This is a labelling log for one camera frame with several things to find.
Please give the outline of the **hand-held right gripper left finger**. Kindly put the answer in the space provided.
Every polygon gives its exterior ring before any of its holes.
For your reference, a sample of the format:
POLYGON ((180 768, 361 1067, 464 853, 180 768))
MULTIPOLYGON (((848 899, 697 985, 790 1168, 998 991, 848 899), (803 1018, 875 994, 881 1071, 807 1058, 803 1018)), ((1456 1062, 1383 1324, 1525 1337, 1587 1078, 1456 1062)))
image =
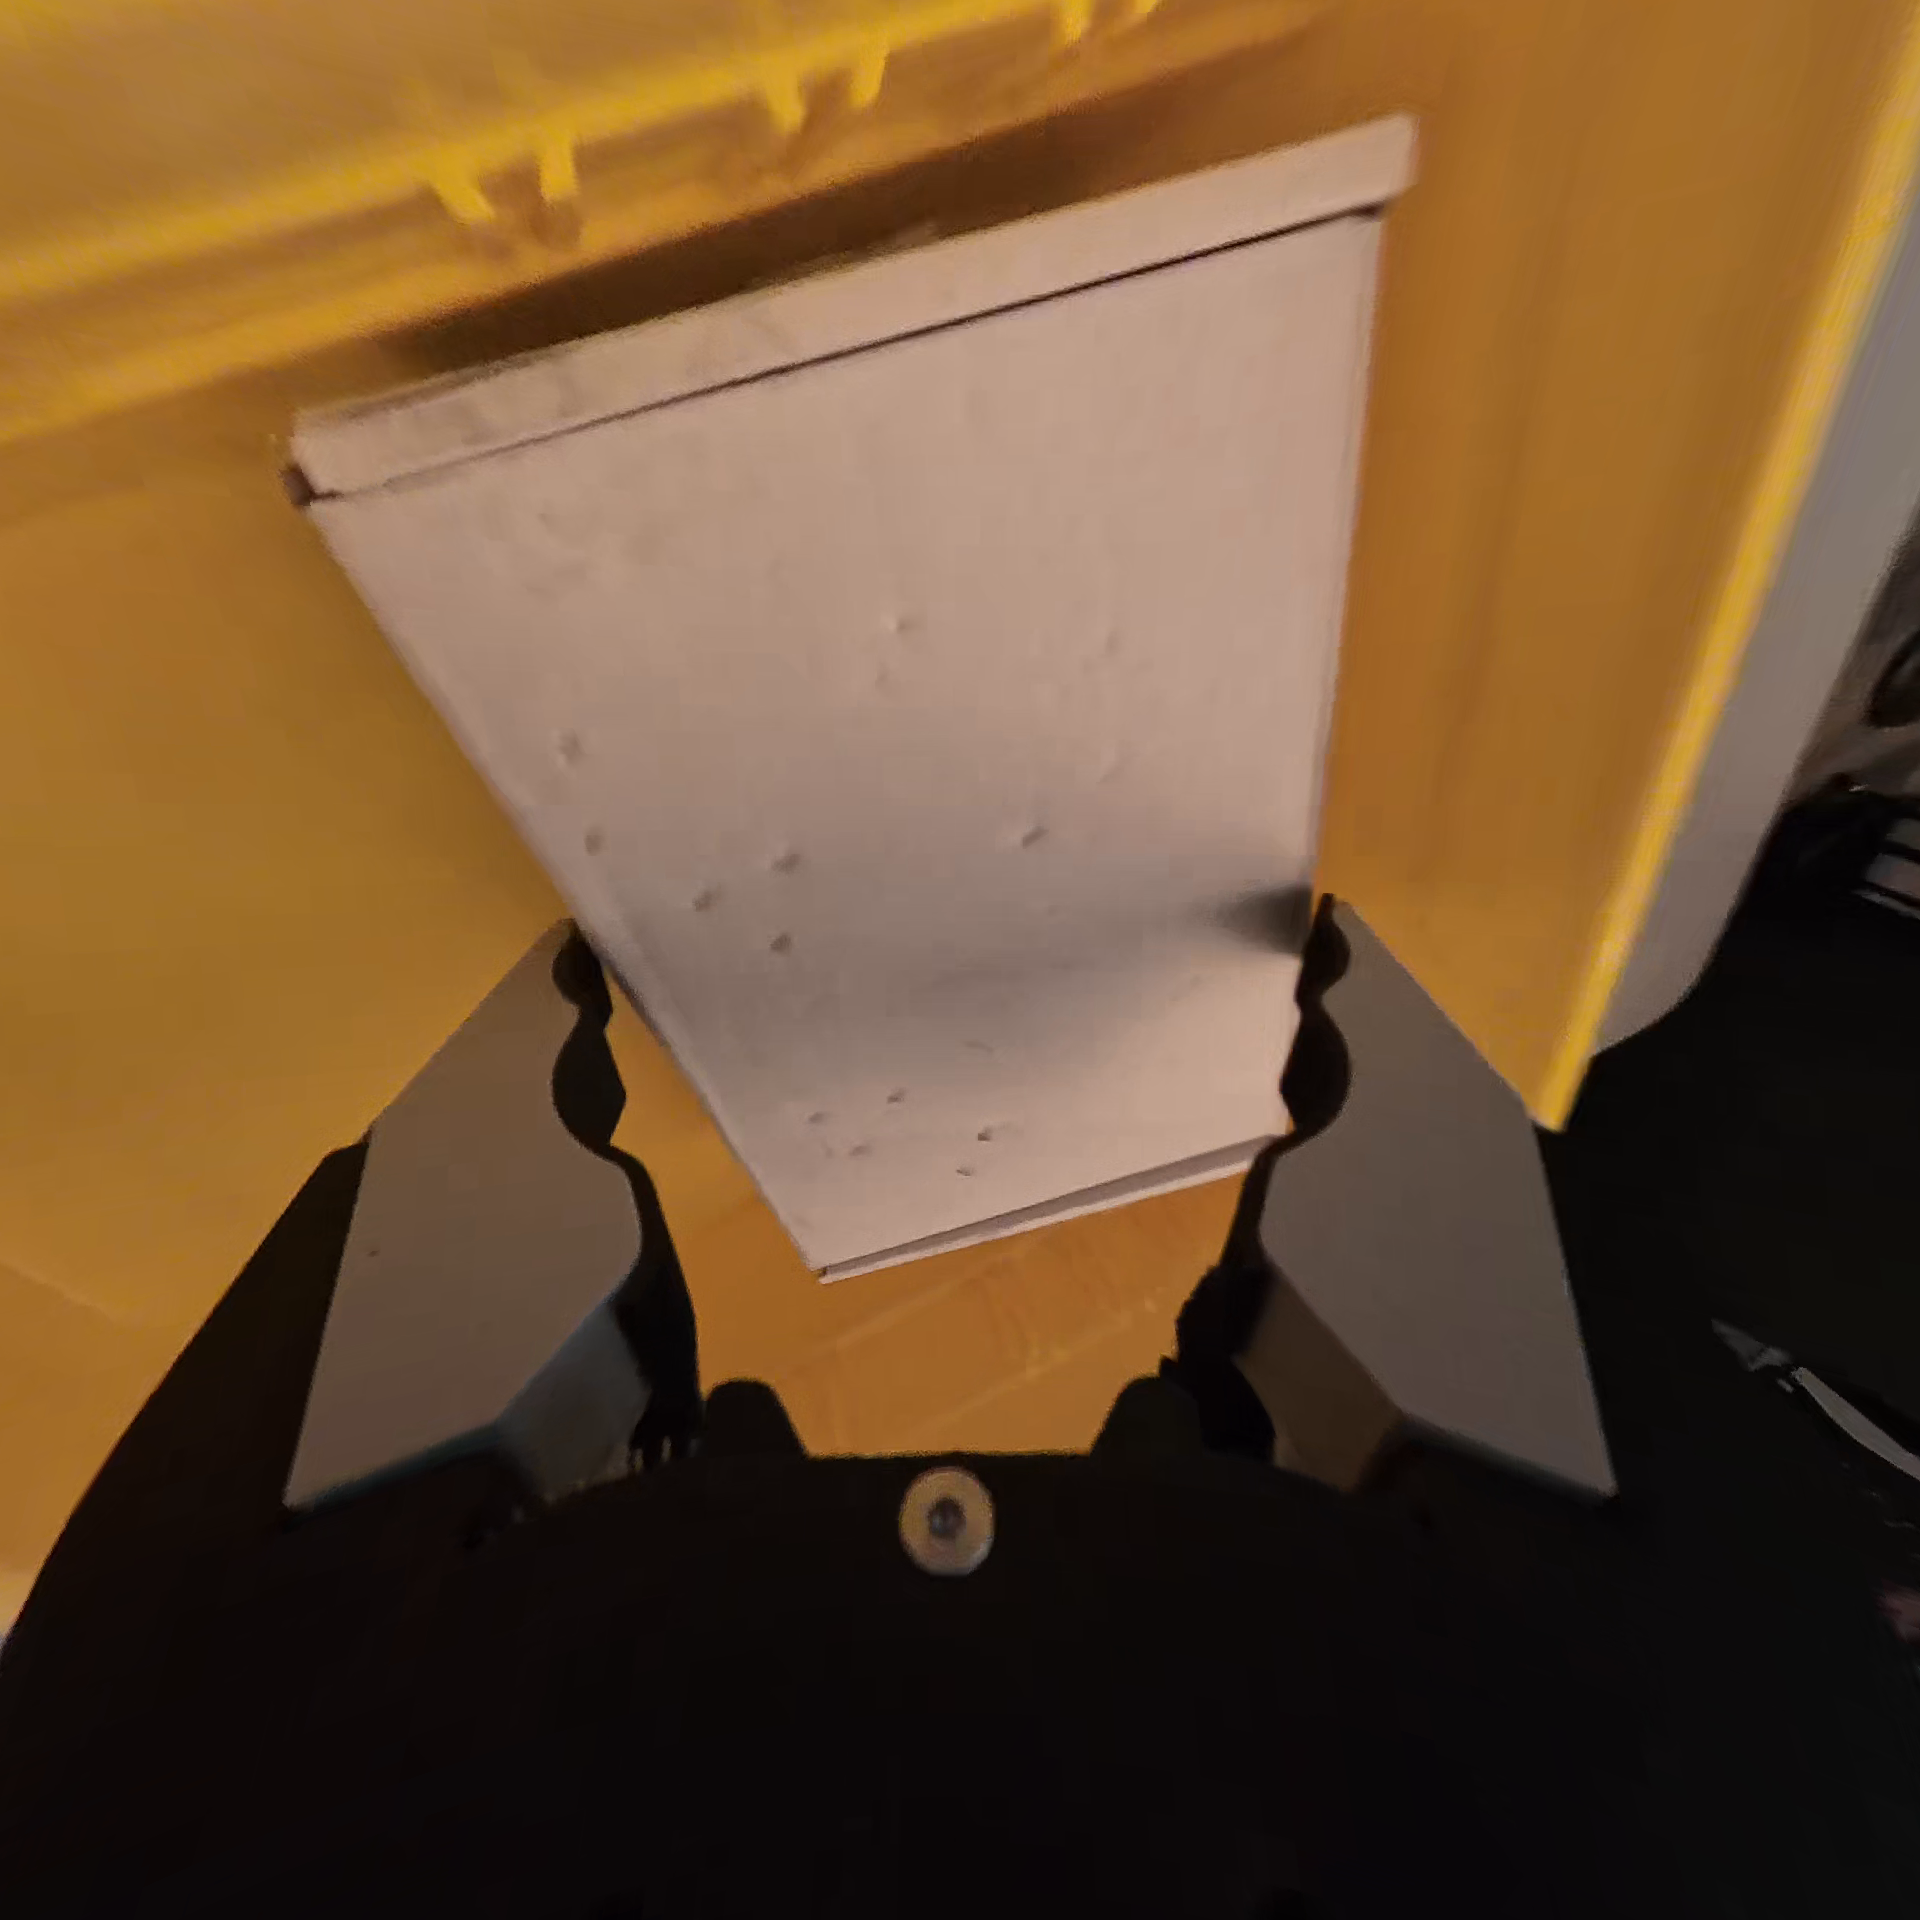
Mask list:
POLYGON ((283 1498, 483 1460, 533 1503, 685 1454, 692 1295, 627 1108, 611 985, 551 924, 366 1136, 283 1498))

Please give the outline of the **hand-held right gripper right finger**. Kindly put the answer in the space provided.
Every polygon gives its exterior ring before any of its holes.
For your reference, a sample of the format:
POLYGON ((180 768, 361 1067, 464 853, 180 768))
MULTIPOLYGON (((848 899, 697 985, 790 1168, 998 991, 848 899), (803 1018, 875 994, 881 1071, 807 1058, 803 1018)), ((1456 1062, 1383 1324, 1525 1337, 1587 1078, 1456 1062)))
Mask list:
POLYGON ((1571 1498, 1615 1467, 1532 1117, 1348 901, 1308 920, 1286 1136, 1176 1318, 1198 1440, 1339 1489, 1439 1446, 1571 1498))

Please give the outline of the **yellow plastic bin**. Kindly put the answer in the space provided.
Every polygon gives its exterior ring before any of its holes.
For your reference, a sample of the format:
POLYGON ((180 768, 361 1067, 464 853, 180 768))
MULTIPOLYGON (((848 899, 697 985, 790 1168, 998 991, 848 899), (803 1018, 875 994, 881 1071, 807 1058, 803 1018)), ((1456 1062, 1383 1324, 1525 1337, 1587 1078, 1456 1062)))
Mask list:
POLYGON ((1321 882, 1560 1124, 1915 201, 1915 2, 4 2, 4 1624, 558 915, 286 426, 1387 113, 1321 882))

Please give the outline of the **white cardboard box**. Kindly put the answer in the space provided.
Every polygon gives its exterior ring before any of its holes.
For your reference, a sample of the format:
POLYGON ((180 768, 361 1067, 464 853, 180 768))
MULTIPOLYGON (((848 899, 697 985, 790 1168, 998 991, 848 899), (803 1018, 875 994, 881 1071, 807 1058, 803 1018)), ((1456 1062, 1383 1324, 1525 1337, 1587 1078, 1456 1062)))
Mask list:
POLYGON ((304 513, 824 1281, 1283 1131, 1420 124, 305 411, 304 513))

